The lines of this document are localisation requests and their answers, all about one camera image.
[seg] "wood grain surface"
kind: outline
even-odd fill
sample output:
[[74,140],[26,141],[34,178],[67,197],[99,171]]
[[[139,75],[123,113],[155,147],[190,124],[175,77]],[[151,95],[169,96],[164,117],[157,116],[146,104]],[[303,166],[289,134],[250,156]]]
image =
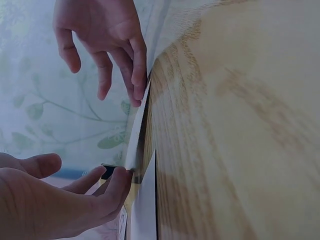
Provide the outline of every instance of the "wood grain surface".
[[150,75],[159,239],[320,239],[320,1],[203,6]]

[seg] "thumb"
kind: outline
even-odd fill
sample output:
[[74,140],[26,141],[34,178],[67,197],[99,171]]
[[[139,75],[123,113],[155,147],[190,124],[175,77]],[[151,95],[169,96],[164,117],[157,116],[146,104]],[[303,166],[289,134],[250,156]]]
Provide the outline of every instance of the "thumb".
[[62,161],[57,154],[51,153],[21,159],[19,163],[29,175],[43,179],[59,171]]

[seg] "green leaf print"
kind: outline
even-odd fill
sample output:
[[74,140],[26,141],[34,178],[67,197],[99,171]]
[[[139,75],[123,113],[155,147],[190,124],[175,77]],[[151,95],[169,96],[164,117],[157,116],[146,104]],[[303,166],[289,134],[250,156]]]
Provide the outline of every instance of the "green leaf print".
[[26,125],[24,128],[25,128],[25,130],[26,130],[28,133],[30,133],[31,135],[36,136],[36,137],[38,136],[38,135],[36,134],[35,130],[34,130],[31,126]]
[[38,73],[34,73],[32,75],[32,82],[36,88],[40,86],[40,76]]
[[13,98],[13,106],[15,108],[20,108],[21,105],[24,103],[24,100],[25,100],[25,95],[19,95],[19,96],[16,96]]
[[41,127],[41,131],[49,137],[52,137],[54,135],[54,130],[52,129],[52,126],[48,124],[43,125]]
[[28,57],[23,57],[19,62],[19,72],[21,74],[27,73],[31,69],[31,60]]
[[31,120],[39,120],[44,113],[44,105],[42,103],[34,103],[26,108],[26,114]]
[[122,101],[121,102],[121,109],[126,115],[129,115],[130,114],[130,103]]
[[35,141],[31,138],[19,132],[12,132],[11,135],[13,142],[20,151],[31,149],[35,144]]
[[124,142],[125,135],[126,135],[126,132],[122,131],[116,135],[107,136],[101,141],[99,141],[97,146],[100,149],[113,149]]

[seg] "leaf pattern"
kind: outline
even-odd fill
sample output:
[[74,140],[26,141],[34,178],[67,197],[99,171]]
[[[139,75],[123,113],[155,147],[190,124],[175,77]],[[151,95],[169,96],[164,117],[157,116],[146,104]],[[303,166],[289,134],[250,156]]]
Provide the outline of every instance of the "leaf pattern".
[[54,135],[54,130],[53,130],[52,126],[49,124],[42,125],[41,131],[43,132],[43,134],[45,134],[49,137],[52,137]]
[[26,114],[31,120],[39,120],[44,113],[44,105],[42,103],[34,103],[28,106],[26,109]]
[[35,144],[34,140],[19,132],[12,132],[11,135],[13,142],[20,151],[31,149]]
[[33,135],[33,136],[38,136],[37,134],[36,134],[36,132],[35,132],[35,130],[31,127],[31,126],[29,126],[29,125],[26,125],[25,127],[25,130],[29,133],[29,134],[31,134],[31,135]]
[[32,75],[32,82],[36,89],[40,86],[40,76],[38,73]]
[[113,136],[106,136],[98,142],[97,146],[100,149],[113,149],[124,142],[126,132],[122,131]]
[[125,101],[121,102],[121,109],[126,115],[130,114],[130,107],[131,107],[130,103]]
[[24,103],[25,97],[26,97],[25,95],[18,95],[14,97],[13,106],[17,109],[20,108],[21,105]]

